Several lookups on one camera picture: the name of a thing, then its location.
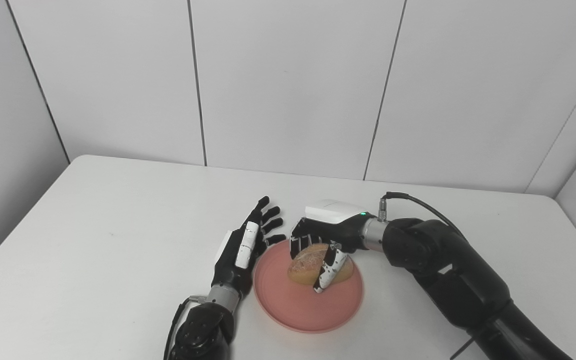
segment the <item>black cable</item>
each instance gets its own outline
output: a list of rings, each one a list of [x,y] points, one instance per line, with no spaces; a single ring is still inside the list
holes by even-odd
[[[421,205],[422,207],[424,207],[426,210],[428,210],[429,212],[431,212],[432,214],[434,214],[436,217],[438,217],[439,219],[441,219],[441,221],[443,221],[444,223],[446,223],[446,225],[448,225],[452,230],[455,231],[455,233],[457,233],[457,235],[459,235],[460,237],[466,239],[466,237],[464,236],[464,234],[462,234],[462,231],[459,230],[459,228],[452,222],[450,221],[447,217],[444,216],[444,214],[442,214],[441,212],[439,212],[438,210],[436,210],[434,207],[428,205],[427,203],[423,202],[422,200],[419,200],[418,198],[414,197],[414,196],[410,196],[407,193],[400,193],[400,192],[393,192],[393,191],[387,191],[386,194],[384,196],[381,197],[382,199],[405,199],[405,200],[410,200],[413,203],[417,203],[418,205]]]
[[[166,348],[164,349],[164,360],[169,360],[169,351],[170,351],[170,340],[172,339],[173,333],[175,332],[175,327],[179,321],[179,318],[184,313],[188,302],[190,301],[190,297],[186,298],[182,303],[179,304],[179,307],[176,308],[176,312],[174,313],[174,317],[172,318],[172,324],[170,325],[170,331],[168,332],[168,337],[166,340]]]

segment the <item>white fingertip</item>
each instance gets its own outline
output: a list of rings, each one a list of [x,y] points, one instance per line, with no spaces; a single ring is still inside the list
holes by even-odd
[[[341,268],[344,266],[347,257],[348,257],[347,253],[342,252],[339,249],[336,249],[334,251],[333,263],[329,265],[326,264],[326,262],[324,262],[324,264],[322,265],[324,272],[319,276],[319,287],[315,289],[316,292],[320,293],[324,289],[329,287],[330,283],[332,283],[335,276],[337,276]]]
[[[252,254],[252,249],[255,245],[255,239],[257,239],[257,232],[259,231],[259,225],[248,221],[246,224],[246,229],[244,230],[243,238],[241,239],[241,244],[237,253],[237,259],[235,260],[235,266],[242,269],[247,269],[250,262],[250,255]]]

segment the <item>wall seam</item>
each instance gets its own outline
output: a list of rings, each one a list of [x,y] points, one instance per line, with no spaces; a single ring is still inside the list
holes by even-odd
[[[204,136],[204,114],[202,111],[202,96],[199,91],[199,71],[197,70],[197,50],[195,48],[195,27],[193,25],[193,10],[190,7],[190,0],[186,0],[188,4],[188,21],[190,23],[190,45],[192,45],[192,64],[194,66],[194,84],[197,89],[197,106],[199,107],[199,129],[201,130],[201,150],[203,151],[203,166],[208,166],[206,158],[206,137]]]
[[[392,46],[392,54],[390,55],[390,64],[388,64],[388,71],[386,72],[386,81],[383,84],[383,92],[381,93],[381,101],[379,102],[379,111],[377,112],[377,120],[374,123],[374,130],[372,132],[372,140],[370,141],[370,150],[368,150],[368,158],[366,159],[366,167],[363,170],[363,177],[361,180],[366,180],[366,174],[368,173],[368,165],[370,164],[370,157],[373,154],[373,146],[375,145],[375,137],[377,137],[377,129],[379,128],[379,119],[382,116],[382,108],[384,107],[384,98],[386,98],[386,89],[388,89],[388,80],[391,78],[391,70],[393,69],[393,59],[395,59],[395,50],[397,50],[397,43],[400,40],[400,32],[402,31],[402,23],[404,21],[404,13],[406,12],[406,4],[408,0],[404,0],[404,4],[401,7],[401,16],[399,18],[399,24],[397,26],[397,34],[395,35],[395,43]]]
[[[43,104],[48,110],[48,116],[50,116],[50,121],[52,122],[52,127],[54,128],[55,134],[57,134],[57,139],[59,140],[59,144],[61,145],[61,150],[63,151],[64,156],[66,157],[66,161],[68,164],[71,163],[71,158],[68,156],[68,152],[66,151],[66,146],[64,146],[64,141],[62,140],[62,135],[59,133],[59,129],[57,128],[57,123],[55,123],[55,117],[53,116],[53,112],[50,109],[50,105],[48,105],[48,100],[46,100],[46,94],[44,93],[44,88],[42,87],[41,82],[39,81],[39,76],[37,75],[37,71],[35,70],[35,65],[33,64],[33,60],[30,59],[30,53],[28,52],[28,48],[26,47],[26,42],[24,41],[24,37],[21,35],[21,30],[19,29],[19,24],[17,23],[17,18],[15,18],[15,14],[12,11],[12,6],[10,6],[10,0],[6,0],[6,6],[8,8],[8,12],[10,13],[10,18],[12,18],[12,22],[14,23],[14,29],[16,29],[16,34],[19,36],[19,40],[21,41],[21,46],[23,47],[23,52],[25,53],[26,59],[28,59],[28,64],[30,64],[30,70],[32,70],[32,75],[34,76],[34,80],[39,88],[39,93],[41,93],[41,98],[43,100]]]
[[[528,185],[526,185],[526,188],[523,190],[524,194],[528,191],[528,189],[530,189],[530,186],[533,184],[535,177],[537,177],[537,174],[539,174],[539,170],[541,170],[542,166],[544,165],[544,162],[546,162],[546,159],[548,158],[548,155],[553,150],[553,147],[557,143],[557,140],[560,138],[560,136],[562,136],[562,132],[566,128],[566,125],[568,124],[568,121],[570,120],[570,117],[572,117],[572,114],[574,114],[575,110],[576,110],[576,102],[574,103],[574,106],[570,110],[570,113],[568,114],[566,121],[564,121],[563,125],[559,129],[559,132],[557,133],[557,136],[555,137],[554,141],[550,144],[548,151],[546,151],[546,155],[543,157],[543,159],[539,163],[539,166],[537,166],[537,170],[535,170],[535,172],[532,174],[532,177],[530,178]],[[572,172],[570,172],[570,174],[566,177],[566,180],[562,184],[559,185],[558,190],[556,191],[556,193],[554,195],[555,198],[556,198],[557,194],[560,193],[560,191],[562,191],[562,188],[564,187],[564,185],[566,184],[566,182],[568,181],[570,176],[572,176],[572,173],[574,173],[574,170],[572,170]]]

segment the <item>connector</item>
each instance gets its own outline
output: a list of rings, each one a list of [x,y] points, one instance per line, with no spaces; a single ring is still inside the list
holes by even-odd
[[[386,221],[386,199],[379,199],[379,221]]]

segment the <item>black arm segment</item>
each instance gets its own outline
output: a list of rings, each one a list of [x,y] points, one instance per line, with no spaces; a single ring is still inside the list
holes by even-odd
[[[446,224],[395,219],[384,231],[382,247],[390,264],[411,272],[446,319],[466,330],[490,360],[570,360],[517,308],[502,278]]]

